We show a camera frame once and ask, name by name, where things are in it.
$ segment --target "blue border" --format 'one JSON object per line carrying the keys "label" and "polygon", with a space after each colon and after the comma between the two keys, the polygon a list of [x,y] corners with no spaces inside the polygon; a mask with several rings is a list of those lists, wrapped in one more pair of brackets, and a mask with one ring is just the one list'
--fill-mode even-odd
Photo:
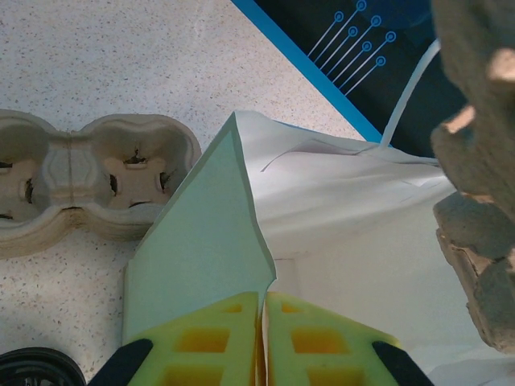
{"label": "blue border", "polygon": [[381,134],[304,52],[253,0],[232,0],[235,6],[322,93],[366,141],[380,142]]}

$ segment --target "egg carton cup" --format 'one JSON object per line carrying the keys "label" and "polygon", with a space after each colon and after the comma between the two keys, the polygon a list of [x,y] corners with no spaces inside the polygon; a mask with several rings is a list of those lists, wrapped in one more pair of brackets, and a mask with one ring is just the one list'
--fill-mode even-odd
{"label": "egg carton cup", "polygon": [[160,115],[110,115],[67,133],[0,110],[0,258],[81,227],[141,239],[200,153],[188,127]]}

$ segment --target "egg carton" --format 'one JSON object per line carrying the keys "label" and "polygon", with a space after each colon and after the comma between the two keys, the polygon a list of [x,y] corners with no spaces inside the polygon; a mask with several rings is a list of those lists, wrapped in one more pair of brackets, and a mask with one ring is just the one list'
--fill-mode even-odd
{"label": "egg carton", "polygon": [[495,205],[454,193],[435,205],[437,237],[480,337],[515,354],[515,224]]}
{"label": "egg carton", "polygon": [[193,132],[169,117],[110,115],[66,133],[0,110],[0,258],[79,227],[141,239],[199,157]]}

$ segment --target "black round object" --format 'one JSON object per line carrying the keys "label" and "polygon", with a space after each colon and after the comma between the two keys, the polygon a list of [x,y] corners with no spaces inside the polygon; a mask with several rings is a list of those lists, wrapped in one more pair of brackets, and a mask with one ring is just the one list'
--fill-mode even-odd
{"label": "black round object", "polygon": [[85,386],[79,366],[69,356],[45,347],[0,355],[0,386]]}

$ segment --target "white speckled surface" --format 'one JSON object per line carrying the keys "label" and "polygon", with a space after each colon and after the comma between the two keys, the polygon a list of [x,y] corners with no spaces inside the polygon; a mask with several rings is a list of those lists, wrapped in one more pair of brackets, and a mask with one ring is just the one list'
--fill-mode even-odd
{"label": "white speckled surface", "polygon": [[[361,138],[229,0],[5,2],[0,68],[0,108],[62,130],[159,113],[205,149],[233,110],[254,109]],[[120,343],[122,269],[135,247],[78,231],[0,261],[0,351],[54,347],[91,378]]]}

